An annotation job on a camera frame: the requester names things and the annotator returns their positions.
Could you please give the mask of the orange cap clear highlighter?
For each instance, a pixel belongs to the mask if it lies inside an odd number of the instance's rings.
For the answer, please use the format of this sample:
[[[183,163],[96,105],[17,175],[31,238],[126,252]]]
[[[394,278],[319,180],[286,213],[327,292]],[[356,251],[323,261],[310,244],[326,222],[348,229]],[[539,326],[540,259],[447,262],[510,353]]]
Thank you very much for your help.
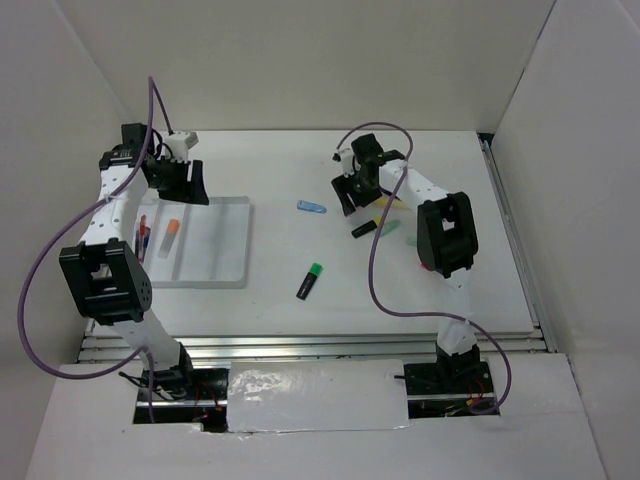
[[[166,259],[169,256],[172,245],[180,228],[180,221],[172,218],[169,220],[160,247],[158,249],[158,257]]]

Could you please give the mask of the red gel pen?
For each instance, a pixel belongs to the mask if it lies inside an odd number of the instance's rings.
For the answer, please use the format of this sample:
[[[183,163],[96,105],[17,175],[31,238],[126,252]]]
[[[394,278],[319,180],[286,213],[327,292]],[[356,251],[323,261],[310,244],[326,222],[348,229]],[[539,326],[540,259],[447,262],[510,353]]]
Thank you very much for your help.
[[[146,216],[142,215],[139,218],[135,231],[135,255],[137,260],[142,263],[144,261],[144,254],[147,241],[147,226]]]

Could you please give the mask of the blue ballpoint pen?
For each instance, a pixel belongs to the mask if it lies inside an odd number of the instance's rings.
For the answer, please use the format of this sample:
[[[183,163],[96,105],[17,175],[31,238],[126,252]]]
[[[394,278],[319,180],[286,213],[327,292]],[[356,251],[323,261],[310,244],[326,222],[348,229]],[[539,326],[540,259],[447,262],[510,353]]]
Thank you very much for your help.
[[[141,263],[143,263],[145,260],[149,239],[150,239],[150,234],[151,234],[151,228],[149,226],[146,226],[144,234],[141,236],[141,240],[140,240],[139,261]]]

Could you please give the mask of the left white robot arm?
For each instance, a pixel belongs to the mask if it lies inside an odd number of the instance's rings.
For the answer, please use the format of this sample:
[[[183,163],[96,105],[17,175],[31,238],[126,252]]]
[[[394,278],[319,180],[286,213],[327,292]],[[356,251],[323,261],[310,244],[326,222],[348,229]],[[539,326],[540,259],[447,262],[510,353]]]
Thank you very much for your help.
[[[152,285],[140,254],[138,208],[148,190],[162,200],[206,205],[203,163],[189,160],[193,131],[167,135],[160,147],[140,123],[121,127],[121,145],[99,161],[101,206],[79,243],[65,247],[59,263],[79,313],[117,333],[144,363],[142,383],[184,399],[197,374],[185,347],[169,335],[151,309]]]

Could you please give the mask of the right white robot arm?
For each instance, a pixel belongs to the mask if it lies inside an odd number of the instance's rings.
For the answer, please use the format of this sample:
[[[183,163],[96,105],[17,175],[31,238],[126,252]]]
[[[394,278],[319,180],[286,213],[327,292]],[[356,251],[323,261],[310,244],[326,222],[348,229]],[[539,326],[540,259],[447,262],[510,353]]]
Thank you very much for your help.
[[[460,391],[480,364],[471,325],[470,270],[479,245],[469,196],[445,190],[409,165],[397,150],[384,150],[374,134],[339,146],[332,159],[342,173],[331,181],[346,216],[393,193],[416,219],[421,265],[439,282],[436,379],[448,392]]]

